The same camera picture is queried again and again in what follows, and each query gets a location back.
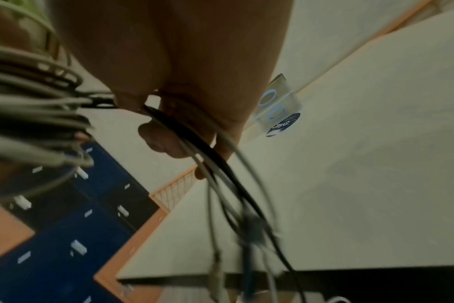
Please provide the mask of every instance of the hand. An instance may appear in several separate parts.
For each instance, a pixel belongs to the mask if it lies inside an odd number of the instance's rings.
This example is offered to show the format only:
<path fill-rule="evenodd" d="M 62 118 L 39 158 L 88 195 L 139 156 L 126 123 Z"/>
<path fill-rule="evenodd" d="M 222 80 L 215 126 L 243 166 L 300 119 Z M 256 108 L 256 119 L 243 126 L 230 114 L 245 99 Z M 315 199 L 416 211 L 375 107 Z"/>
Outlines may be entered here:
<path fill-rule="evenodd" d="M 61 41 L 114 92 L 120 107 L 137 111 L 149 94 L 158 94 L 160 110 L 211 143 L 215 133 L 176 105 L 175 98 L 182 98 L 238 143 L 272 76 L 292 1 L 56 0 L 48 5 Z M 155 151 L 187 156 L 175 134 L 153 121 L 141 125 L 139 134 Z M 221 139 L 214 149 L 226 160 L 232 154 Z"/>

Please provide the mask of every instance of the orange panel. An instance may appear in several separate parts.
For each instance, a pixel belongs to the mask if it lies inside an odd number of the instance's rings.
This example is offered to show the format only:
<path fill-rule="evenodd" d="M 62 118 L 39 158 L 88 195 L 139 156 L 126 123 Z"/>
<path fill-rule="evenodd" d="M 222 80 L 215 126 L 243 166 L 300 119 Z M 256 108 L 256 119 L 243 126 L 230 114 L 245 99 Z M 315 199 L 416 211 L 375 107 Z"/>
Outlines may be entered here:
<path fill-rule="evenodd" d="M 162 293 L 162 287 L 136 286 L 131 290 L 116 281 L 116 274 L 143 245 L 160 225 L 167 213 L 158 209 L 155 214 L 132 236 L 131 239 L 104 265 L 94 279 L 124 303 L 154 303 Z"/>
<path fill-rule="evenodd" d="M 0 206 L 0 256 L 33 235 L 32 229 Z"/>

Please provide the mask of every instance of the blue ring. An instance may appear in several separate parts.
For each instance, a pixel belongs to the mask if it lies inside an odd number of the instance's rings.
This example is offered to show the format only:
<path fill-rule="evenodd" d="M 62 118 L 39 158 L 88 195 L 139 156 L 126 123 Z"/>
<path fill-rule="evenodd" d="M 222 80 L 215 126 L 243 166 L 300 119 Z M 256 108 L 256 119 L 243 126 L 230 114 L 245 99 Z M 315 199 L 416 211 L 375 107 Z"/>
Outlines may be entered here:
<path fill-rule="evenodd" d="M 275 121 L 275 120 L 277 120 L 277 119 L 280 119 L 280 117 L 283 115 L 283 113 L 280 114 L 278 117 L 275 117 L 275 118 L 273 118 L 273 119 L 272 119 L 272 115 L 275 114 L 276 112 L 278 112 L 278 111 L 281 110 L 281 109 L 283 109 L 283 110 L 285 111 L 285 110 L 287 109 L 287 107 L 285 107 L 284 105 L 279 106 L 279 107 L 276 107 L 276 108 L 275 108 L 273 111 L 271 111 L 270 114 L 268 115 L 268 120 L 269 120 L 269 121 Z"/>
<path fill-rule="evenodd" d="M 270 99 L 267 103 L 259 104 L 259 105 L 258 105 L 259 107 L 266 106 L 266 105 L 270 104 L 270 103 L 275 99 L 275 97 L 277 96 L 277 91 L 276 91 L 275 89 L 269 89 L 268 91 L 266 91 L 265 93 L 263 93 L 262 98 L 260 98 L 260 99 L 262 100 L 265 96 L 267 96 L 267 95 L 270 94 L 271 92 L 273 92 L 273 97 L 272 97 L 272 99 Z"/>

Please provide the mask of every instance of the round sticker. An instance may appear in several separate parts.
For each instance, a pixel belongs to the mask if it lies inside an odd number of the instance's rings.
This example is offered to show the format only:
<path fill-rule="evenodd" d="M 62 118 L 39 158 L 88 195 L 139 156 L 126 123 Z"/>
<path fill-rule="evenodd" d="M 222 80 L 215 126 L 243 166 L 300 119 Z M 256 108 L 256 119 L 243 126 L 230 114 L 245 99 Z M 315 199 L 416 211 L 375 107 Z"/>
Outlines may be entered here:
<path fill-rule="evenodd" d="M 282 122 L 278 123 L 274 127 L 272 127 L 266 134 L 267 137 L 273 137 L 278 133 L 283 132 L 287 128 L 289 128 L 295 121 L 297 121 L 298 117 L 300 117 L 300 113 L 291 114 L 288 118 L 282 120 Z"/>

